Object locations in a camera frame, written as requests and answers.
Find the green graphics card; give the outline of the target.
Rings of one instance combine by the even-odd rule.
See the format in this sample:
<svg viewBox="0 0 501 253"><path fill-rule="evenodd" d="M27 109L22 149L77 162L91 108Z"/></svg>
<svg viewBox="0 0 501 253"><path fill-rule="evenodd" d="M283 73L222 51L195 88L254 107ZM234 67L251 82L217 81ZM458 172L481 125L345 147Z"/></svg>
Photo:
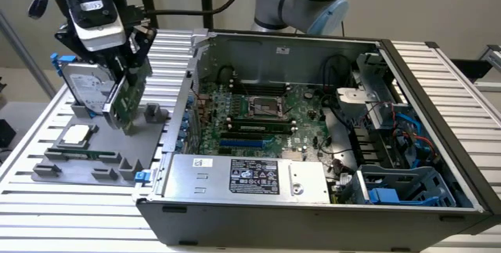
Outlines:
<svg viewBox="0 0 501 253"><path fill-rule="evenodd" d="M150 74L150 66L143 63L139 68L135 68L135 73L131 75L135 81L131 85L123 75L115 81L102 106L102 115L107 125L113 129L121 130L127 136L133 134L133 121L145 90L146 77Z"/></svg>

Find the silver hard disk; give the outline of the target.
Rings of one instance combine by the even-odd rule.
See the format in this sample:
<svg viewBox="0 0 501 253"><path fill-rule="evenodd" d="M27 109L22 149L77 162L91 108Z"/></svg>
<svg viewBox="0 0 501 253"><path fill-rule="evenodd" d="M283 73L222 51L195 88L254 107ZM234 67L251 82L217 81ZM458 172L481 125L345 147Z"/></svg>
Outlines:
<svg viewBox="0 0 501 253"><path fill-rule="evenodd" d="M61 72L77 103L102 115L103 103L115 82L109 69L97 64L73 62L62 64Z"/></svg>

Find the silver CPU chip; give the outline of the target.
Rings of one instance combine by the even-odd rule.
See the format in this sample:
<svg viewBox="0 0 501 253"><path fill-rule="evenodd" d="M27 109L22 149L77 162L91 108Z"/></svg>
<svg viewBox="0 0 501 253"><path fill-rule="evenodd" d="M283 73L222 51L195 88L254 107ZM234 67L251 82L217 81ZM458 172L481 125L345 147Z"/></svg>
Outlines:
<svg viewBox="0 0 501 253"><path fill-rule="evenodd" d="M79 142L83 142L90 134L95 131L95 126L85 125L85 124L75 124L71 125L63 136L62 141L67 144L78 144Z"/></svg>

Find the black box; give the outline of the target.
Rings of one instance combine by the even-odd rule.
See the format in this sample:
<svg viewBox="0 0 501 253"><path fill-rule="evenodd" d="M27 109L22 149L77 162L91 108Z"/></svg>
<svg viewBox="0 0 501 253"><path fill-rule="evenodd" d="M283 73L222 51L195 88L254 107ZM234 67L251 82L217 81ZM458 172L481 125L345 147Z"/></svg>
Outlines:
<svg viewBox="0 0 501 253"><path fill-rule="evenodd" d="M13 141L15 131L5 119L0 119L0 149L6 148Z"/></svg>

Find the grey parts rack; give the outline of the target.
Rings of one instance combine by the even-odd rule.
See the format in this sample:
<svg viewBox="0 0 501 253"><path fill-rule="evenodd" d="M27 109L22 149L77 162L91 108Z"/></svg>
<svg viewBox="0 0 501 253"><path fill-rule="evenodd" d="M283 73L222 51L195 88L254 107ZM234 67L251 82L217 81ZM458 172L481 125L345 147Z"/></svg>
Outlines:
<svg viewBox="0 0 501 253"><path fill-rule="evenodd" d="M149 168L154 157L167 110L155 103L139 106L133 121L133 134L127 136L107 125L103 116L89 116L83 106L71 104L70 109L74 115L49 148L113 151L115 155L89 156L43 151L42 161L31 169L31 180L45 183L134 186L134 174ZM83 142L63 143L62 136L75 124L94 125L95 131Z"/></svg>

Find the green RAM stick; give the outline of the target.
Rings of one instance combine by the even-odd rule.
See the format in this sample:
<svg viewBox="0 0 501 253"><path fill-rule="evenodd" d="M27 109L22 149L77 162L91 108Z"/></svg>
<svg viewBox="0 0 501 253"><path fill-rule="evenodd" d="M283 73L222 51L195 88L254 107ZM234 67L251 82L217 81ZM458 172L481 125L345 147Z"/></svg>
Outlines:
<svg viewBox="0 0 501 253"><path fill-rule="evenodd" d="M61 148L47 148L45 152L58 152L58 153L67 153L67 154L86 154L89 156L113 156L115 152L113 151L94 151L94 150L82 150L82 149L61 149Z"/></svg>

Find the CPU socket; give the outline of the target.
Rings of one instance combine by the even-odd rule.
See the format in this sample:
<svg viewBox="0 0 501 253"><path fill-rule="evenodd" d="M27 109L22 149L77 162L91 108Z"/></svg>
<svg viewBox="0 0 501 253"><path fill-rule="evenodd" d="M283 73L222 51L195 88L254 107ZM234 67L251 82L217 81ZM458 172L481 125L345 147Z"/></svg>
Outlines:
<svg viewBox="0 0 501 253"><path fill-rule="evenodd" d="M285 100L279 96L249 96L245 98L243 116L255 119L285 120Z"/></svg>

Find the installed RAM stick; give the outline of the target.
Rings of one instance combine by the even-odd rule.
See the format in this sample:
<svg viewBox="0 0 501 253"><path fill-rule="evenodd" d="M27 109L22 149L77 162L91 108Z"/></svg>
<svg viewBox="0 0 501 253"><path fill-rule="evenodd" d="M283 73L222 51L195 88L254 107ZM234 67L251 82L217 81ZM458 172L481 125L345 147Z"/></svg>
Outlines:
<svg viewBox="0 0 501 253"><path fill-rule="evenodd" d="M295 127L289 123L231 122L226 129L234 133L291 134Z"/></svg>

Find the blue expansion slot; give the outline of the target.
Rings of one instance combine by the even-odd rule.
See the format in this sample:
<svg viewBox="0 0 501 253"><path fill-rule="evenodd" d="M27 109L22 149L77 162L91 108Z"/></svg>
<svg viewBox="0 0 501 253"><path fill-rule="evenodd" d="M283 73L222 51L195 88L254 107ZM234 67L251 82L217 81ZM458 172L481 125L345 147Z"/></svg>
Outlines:
<svg viewBox="0 0 501 253"><path fill-rule="evenodd" d="M262 150L266 146L273 143L274 140L238 140L238 139L226 139L218 141L219 147L227 148L245 148L245 149L258 149Z"/></svg>

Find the blue case clip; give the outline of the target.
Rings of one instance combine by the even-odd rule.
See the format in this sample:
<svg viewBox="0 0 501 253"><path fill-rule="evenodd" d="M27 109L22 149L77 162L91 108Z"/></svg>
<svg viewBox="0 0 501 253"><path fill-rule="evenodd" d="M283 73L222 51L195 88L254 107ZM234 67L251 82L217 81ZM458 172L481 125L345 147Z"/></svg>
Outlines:
<svg viewBox="0 0 501 253"><path fill-rule="evenodd" d="M146 184L146 183L150 183L150 179L151 179L151 171L143 170L143 171L138 171L134 174L133 182Z"/></svg>

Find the green motherboard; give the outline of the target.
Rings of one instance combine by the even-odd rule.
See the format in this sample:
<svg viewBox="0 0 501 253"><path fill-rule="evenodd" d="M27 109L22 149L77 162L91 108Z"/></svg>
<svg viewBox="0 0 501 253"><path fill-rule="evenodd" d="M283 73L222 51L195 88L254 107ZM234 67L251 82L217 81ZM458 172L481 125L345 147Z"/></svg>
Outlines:
<svg viewBox="0 0 501 253"><path fill-rule="evenodd" d="M186 154L209 156L239 156L279 158L282 151L306 153L306 160L321 156L318 146L327 137L325 115L329 113L326 98L311 86L285 84L239 84L206 82L197 93L197 127L201 129ZM255 119L243 116L245 98L249 96L279 96L285 100L285 120ZM227 131L231 122L289 123L295 127L291 134L234 133ZM219 147L218 141L270 140L265 149Z"/></svg>

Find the silver power supply unit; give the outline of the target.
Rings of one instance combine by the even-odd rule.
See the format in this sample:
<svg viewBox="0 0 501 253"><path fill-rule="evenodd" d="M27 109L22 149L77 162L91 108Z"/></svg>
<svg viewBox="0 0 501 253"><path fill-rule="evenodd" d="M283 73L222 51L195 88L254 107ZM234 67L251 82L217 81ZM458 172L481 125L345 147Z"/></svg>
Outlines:
<svg viewBox="0 0 501 253"><path fill-rule="evenodd" d="M158 194L190 203L330 203L321 163L282 158L175 154Z"/></svg>

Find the silver chipset heatsink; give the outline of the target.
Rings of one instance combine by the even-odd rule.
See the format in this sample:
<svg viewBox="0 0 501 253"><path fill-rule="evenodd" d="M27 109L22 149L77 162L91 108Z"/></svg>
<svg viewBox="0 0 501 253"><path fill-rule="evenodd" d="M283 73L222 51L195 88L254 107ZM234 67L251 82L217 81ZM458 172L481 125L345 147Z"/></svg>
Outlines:
<svg viewBox="0 0 501 253"><path fill-rule="evenodd" d="M293 161L305 161L306 160L306 153L301 151L282 151L279 158Z"/></svg>

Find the silver metal drive cage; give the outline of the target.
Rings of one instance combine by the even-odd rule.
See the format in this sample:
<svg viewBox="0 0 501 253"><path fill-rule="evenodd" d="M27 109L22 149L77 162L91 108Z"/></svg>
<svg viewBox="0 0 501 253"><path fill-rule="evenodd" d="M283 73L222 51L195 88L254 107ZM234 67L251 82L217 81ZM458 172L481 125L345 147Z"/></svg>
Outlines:
<svg viewBox="0 0 501 253"><path fill-rule="evenodd" d="M375 53L363 53L357 57L355 64L354 86L337 89L341 110L355 124L390 129L395 126L395 114L407 113L410 106L391 91L393 84L383 79L391 73L383 57Z"/></svg>

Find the black open PC case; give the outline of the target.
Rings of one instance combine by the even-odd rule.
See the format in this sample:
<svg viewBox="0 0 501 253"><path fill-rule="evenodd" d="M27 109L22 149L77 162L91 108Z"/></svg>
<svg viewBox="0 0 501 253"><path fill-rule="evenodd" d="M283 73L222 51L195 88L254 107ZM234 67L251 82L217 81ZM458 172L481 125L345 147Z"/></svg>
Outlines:
<svg viewBox="0 0 501 253"><path fill-rule="evenodd" d="M375 53L390 70L385 81L410 106L395 126L375 129L350 120L337 89L355 84L357 57ZM189 247L243 247L418 252L453 235L475 235L501 223L501 194L482 163L501 159L501 112L431 42L283 33L194 30L187 67L173 108L162 156L135 183L133 200L158 241ZM158 194L166 167L186 154L195 126L201 84L311 86L326 98L327 137L321 156L329 204L223 204L166 200ZM455 207L361 205L339 202L362 165L433 167Z"/></svg>

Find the blue disk caddy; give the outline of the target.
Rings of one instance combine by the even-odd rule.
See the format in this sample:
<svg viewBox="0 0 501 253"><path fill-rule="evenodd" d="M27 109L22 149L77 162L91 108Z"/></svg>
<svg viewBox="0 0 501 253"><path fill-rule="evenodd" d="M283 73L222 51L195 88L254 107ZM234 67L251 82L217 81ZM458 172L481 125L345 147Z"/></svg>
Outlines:
<svg viewBox="0 0 501 253"><path fill-rule="evenodd" d="M371 204L398 205L399 199L393 188L373 188L369 191L369 201Z"/></svg>

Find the grey disk bay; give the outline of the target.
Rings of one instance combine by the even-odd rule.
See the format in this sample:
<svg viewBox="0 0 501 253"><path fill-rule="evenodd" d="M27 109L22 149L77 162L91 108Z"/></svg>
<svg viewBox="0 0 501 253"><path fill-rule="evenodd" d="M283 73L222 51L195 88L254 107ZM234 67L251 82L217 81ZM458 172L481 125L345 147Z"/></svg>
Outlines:
<svg viewBox="0 0 501 253"><path fill-rule="evenodd" d="M433 167L389 169L375 165L362 165L346 184L339 202L382 205L371 204L369 201L369 191L373 188L393 188L399 199L399 206L457 206L443 178Z"/></svg>

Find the blue disk bracket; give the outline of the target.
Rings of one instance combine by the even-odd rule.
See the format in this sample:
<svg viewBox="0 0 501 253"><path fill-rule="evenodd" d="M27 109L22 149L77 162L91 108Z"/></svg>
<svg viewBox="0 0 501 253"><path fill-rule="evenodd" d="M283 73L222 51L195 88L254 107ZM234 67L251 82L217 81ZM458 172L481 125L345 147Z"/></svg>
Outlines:
<svg viewBox="0 0 501 253"><path fill-rule="evenodd" d="M74 92L73 92L73 88L70 87L69 77L63 73L63 67L69 63L74 62L75 60L77 60L77 57L74 55L61 55L59 56L55 52L50 54L50 63L53 65L54 69L55 69L57 75L62 78L71 94L74 94Z"/></svg>

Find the grey aluminium frame post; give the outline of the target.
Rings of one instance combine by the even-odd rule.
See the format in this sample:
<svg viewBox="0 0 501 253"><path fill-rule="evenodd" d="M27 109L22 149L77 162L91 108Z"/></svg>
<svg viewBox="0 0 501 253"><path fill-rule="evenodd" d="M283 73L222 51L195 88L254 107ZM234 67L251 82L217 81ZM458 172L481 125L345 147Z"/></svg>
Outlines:
<svg viewBox="0 0 501 253"><path fill-rule="evenodd" d="M51 99L55 96L55 89L39 69L34 59L31 58L22 42L21 39L18 38L13 27L10 26L7 19L5 15L2 14L2 11L0 10L0 31L6 38L19 60L22 61L25 67L27 68L27 71L30 75L33 76L37 84L39 85L45 95Z"/></svg>

